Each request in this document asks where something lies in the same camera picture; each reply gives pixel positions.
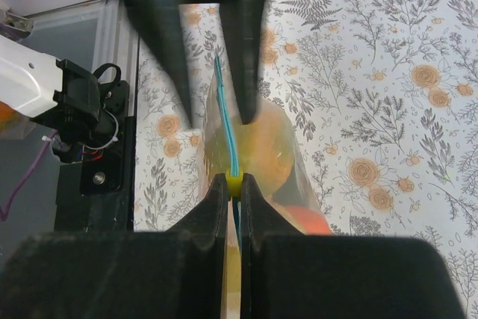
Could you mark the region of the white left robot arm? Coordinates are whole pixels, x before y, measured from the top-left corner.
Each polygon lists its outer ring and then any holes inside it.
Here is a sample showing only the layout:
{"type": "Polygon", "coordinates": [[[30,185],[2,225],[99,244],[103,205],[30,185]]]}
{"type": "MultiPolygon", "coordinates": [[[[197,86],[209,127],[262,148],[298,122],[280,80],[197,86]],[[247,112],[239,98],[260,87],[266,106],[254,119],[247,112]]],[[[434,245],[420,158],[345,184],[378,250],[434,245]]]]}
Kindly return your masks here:
{"type": "MultiPolygon", "coordinates": [[[[125,0],[128,18],[193,113],[179,8],[213,2],[240,118],[257,113],[265,0],[125,0]]],[[[94,74],[9,39],[1,42],[1,101],[44,126],[79,126],[89,140],[104,113],[94,74]]],[[[229,181],[165,232],[53,233],[26,241],[1,274],[3,318],[213,318],[220,313],[229,181]]]]}

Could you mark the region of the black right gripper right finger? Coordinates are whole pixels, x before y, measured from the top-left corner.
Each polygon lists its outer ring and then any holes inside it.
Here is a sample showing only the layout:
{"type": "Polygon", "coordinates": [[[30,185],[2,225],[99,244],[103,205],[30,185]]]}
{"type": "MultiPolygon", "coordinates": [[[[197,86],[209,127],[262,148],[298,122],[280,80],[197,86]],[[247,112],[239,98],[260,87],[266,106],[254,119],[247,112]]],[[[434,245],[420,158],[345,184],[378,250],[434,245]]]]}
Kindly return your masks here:
{"type": "Polygon", "coordinates": [[[305,235],[241,186],[242,318],[463,318],[444,260],[417,238],[305,235]]]}

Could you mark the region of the clear zip top bag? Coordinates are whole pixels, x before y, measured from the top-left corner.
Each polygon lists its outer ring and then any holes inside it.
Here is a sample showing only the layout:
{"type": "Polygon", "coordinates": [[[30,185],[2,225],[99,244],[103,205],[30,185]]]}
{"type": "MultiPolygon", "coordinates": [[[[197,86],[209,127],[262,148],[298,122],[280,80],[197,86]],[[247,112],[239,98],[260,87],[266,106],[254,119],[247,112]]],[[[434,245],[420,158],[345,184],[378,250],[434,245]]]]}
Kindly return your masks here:
{"type": "MultiPolygon", "coordinates": [[[[254,176],[264,200],[296,230],[305,235],[331,235],[332,231],[317,204],[299,153],[292,123],[277,104],[259,98],[256,118],[243,125],[232,94],[228,74],[214,59],[214,81],[208,95],[205,130],[205,173],[225,173],[236,182],[244,173],[254,176]]],[[[226,262],[223,274],[225,318],[239,318],[242,250],[241,207],[238,198],[228,204],[226,262]]]]}

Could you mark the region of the yellow green fake mango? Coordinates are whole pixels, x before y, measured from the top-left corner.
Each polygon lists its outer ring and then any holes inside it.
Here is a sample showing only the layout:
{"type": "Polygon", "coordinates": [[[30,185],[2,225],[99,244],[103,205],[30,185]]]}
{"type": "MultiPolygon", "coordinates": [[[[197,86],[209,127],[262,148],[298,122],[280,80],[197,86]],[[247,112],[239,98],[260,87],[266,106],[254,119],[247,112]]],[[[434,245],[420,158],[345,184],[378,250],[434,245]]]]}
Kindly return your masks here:
{"type": "MultiPolygon", "coordinates": [[[[254,121],[241,123],[231,118],[238,149],[239,167],[255,180],[263,196],[271,196],[287,181],[294,165],[294,130],[284,110],[263,100],[254,121]]],[[[210,112],[204,127],[202,180],[209,183],[218,173],[230,169],[225,132],[220,115],[210,112]]]]}

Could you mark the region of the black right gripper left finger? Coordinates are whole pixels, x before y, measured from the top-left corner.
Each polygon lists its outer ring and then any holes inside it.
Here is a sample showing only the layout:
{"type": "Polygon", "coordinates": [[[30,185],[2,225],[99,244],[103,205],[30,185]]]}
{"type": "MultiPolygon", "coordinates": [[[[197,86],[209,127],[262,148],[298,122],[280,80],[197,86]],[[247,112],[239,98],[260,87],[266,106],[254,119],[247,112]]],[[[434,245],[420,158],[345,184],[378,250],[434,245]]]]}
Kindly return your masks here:
{"type": "Polygon", "coordinates": [[[165,232],[54,232],[1,272],[3,318],[218,318],[227,184],[165,232]]]}

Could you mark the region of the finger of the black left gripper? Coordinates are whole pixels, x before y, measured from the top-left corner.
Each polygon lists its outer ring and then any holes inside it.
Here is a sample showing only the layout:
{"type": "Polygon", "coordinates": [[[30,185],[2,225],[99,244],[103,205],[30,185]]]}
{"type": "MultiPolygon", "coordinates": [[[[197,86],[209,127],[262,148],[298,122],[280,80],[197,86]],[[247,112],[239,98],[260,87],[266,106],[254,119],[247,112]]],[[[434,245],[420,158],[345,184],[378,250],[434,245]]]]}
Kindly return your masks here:
{"type": "Polygon", "coordinates": [[[258,63],[265,0],[220,0],[220,21],[243,124],[257,112],[258,63]]]}
{"type": "Polygon", "coordinates": [[[190,82],[179,14],[182,0],[125,0],[127,14],[141,40],[168,74],[192,123],[190,82]]]}

